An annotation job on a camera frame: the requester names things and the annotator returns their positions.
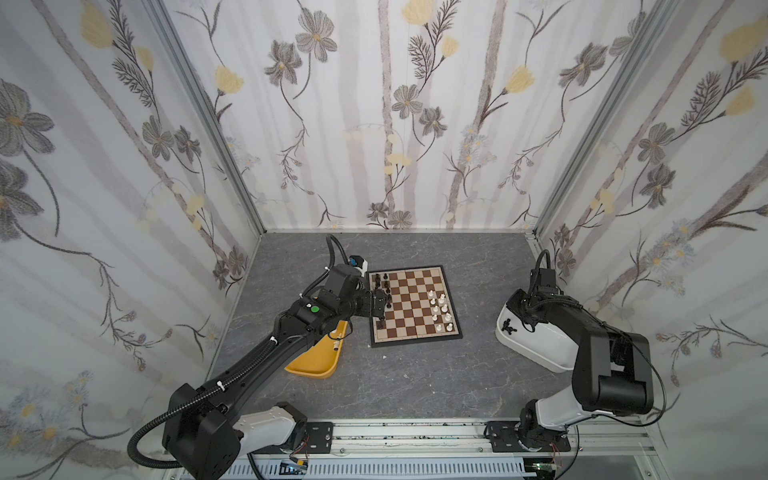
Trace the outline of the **aluminium mounting rail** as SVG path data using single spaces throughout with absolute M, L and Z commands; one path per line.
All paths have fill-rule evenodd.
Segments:
M 490 442 L 483 437 L 489 421 L 516 421 L 514 419 L 380 419 L 380 420 L 327 420 L 333 422 L 334 433 L 330 454 L 327 457 L 362 456 L 426 456 L 459 457 L 487 455 L 553 455 L 565 459 L 571 455 L 583 456 L 654 456 L 656 449 L 650 436 L 642 428 L 623 425 L 612 419 L 593 419 L 571 426 L 567 432 L 572 450 L 567 453 L 494 453 Z M 294 438 L 282 444 L 268 444 L 266 435 L 274 433 L 274 427 L 260 427 L 259 433 L 250 434 L 240 427 L 245 444 L 242 453 L 259 455 L 285 453 L 296 445 L 299 430 Z

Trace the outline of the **yellow plastic tray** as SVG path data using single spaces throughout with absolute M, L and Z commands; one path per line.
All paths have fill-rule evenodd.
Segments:
M 323 337 L 315 346 L 300 355 L 284 370 L 290 374 L 312 378 L 327 379 L 336 371 L 342 353 L 344 339 L 349 333 L 349 323 L 339 321 L 329 336 Z M 333 342 L 339 341 L 338 351 L 333 350 Z

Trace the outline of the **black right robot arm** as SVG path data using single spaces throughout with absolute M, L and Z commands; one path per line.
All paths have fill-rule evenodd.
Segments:
M 576 345 L 571 383 L 562 391 L 529 401 L 517 427 L 519 443 L 539 450 L 569 429 L 597 417 L 620 421 L 651 412 L 654 369 L 648 340 L 597 319 L 564 294 L 551 268 L 531 270 L 529 288 L 511 306 L 524 325 L 549 324 Z

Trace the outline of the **brown folding chess board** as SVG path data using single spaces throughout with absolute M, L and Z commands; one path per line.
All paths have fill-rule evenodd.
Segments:
M 385 296 L 383 313 L 370 319 L 371 347 L 463 337 L 441 265 L 373 271 L 367 280 Z

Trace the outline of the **white plastic tray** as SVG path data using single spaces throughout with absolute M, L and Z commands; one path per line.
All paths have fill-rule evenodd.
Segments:
M 520 308 L 525 293 L 525 290 L 516 290 L 502 307 L 496 320 L 497 340 L 554 373 L 571 372 L 575 365 L 577 344 L 551 323 L 539 323 L 535 330 L 525 330 Z M 501 331 L 506 319 L 510 319 L 511 326 L 516 329 L 512 335 Z

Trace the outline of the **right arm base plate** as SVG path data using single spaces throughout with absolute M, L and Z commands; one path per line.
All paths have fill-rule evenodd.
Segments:
M 489 421 L 483 437 L 494 453 L 567 453 L 572 450 L 565 431 L 537 425 L 525 428 L 520 421 Z

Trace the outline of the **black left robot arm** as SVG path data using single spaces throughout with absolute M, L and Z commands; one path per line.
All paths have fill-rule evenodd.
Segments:
M 179 387 L 168 410 L 162 445 L 195 479 L 218 479 L 242 450 L 236 423 L 244 405 L 295 358 L 330 337 L 341 321 L 369 316 L 384 297 L 369 290 L 367 261 L 353 255 L 327 271 L 325 283 L 301 296 L 275 320 L 272 332 L 224 373 L 195 388 Z

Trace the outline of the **black chess piece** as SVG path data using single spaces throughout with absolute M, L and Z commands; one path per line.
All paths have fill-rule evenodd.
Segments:
M 501 331 L 507 333 L 508 335 L 512 335 L 516 332 L 516 329 L 511 326 L 511 320 L 506 319 L 502 324 Z

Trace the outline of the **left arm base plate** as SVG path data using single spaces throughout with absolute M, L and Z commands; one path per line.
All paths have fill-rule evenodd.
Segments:
M 333 422 L 308 422 L 300 430 L 292 455 L 330 454 L 333 442 Z

